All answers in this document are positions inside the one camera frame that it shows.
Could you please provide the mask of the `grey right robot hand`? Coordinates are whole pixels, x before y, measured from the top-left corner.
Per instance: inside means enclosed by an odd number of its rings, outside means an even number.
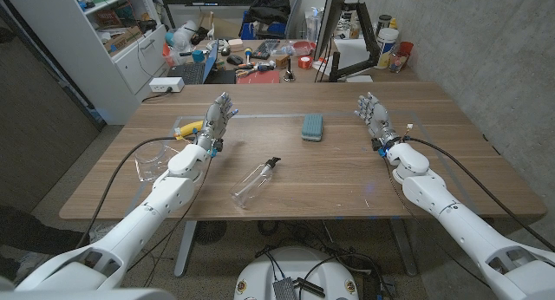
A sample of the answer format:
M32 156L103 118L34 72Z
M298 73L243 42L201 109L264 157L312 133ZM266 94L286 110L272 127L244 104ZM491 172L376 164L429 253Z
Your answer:
M355 111L355 115L361 118L367 126L374 151L387 150L400 140L401 137L393 128L388 110L376 96L371 93L360 95L357 105L358 109Z

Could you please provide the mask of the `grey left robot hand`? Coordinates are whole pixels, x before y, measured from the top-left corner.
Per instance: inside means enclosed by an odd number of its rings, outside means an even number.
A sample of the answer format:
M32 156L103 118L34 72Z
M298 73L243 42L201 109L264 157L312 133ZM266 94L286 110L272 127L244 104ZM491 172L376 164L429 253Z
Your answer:
M195 144L203 147L205 150L213 147L216 141L222 139L228 121L237 113L237 109L232 109L231 96L223 92L207 109Z

